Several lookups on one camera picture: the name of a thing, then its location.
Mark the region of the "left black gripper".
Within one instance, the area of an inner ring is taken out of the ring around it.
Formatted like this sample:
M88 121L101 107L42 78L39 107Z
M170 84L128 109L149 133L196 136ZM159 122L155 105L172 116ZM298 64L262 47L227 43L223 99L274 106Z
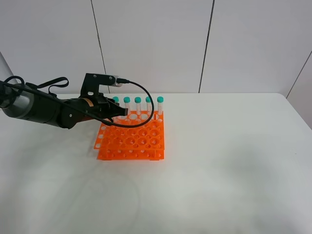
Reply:
M126 117L128 109L120 107L119 103L112 98L100 95L99 97L79 97L73 99L73 105L100 119L113 119L114 117Z

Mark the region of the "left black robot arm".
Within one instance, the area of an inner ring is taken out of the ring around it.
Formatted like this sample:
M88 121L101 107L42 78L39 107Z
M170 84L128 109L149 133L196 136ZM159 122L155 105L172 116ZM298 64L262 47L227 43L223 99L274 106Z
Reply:
M103 94L94 97L59 99L39 91L33 94L0 83L0 108L11 118L71 129L77 123L92 120L90 115L110 121L128 115L128 109Z

